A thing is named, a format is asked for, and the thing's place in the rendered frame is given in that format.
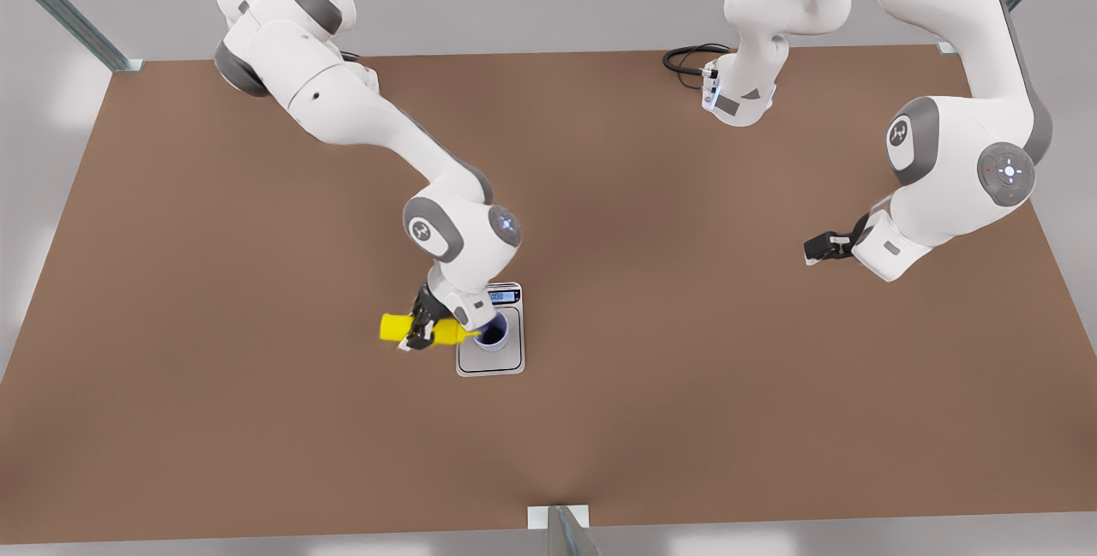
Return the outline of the yellow sauce bottle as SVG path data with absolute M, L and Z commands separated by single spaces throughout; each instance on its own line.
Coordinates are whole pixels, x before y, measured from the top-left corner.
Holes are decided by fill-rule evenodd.
M 381 317 L 380 333 L 381 340 L 400 342 L 407 337 L 412 327 L 414 318 L 410 314 L 384 314 Z M 456 345 L 467 338 L 479 334 L 479 331 L 466 331 L 454 318 L 446 318 L 436 321 L 432 329 L 431 344 Z

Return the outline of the blue and white cup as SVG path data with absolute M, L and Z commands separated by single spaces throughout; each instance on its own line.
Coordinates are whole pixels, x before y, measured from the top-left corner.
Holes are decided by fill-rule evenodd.
M 496 352 L 506 347 L 508 334 L 509 321 L 506 315 L 499 310 L 494 315 L 491 321 L 477 329 L 473 342 L 484 350 Z

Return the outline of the silver digital kitchen scale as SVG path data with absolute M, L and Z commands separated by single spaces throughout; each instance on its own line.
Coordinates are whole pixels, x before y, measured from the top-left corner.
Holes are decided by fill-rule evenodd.
M 463 377 L 508 375 L 525 368 L 524 293 L 517 283 L 489 286 L 493 306 L 507 321 L 501 342 L 487 347 L 467 338 L 455 350 L 456 373 Z

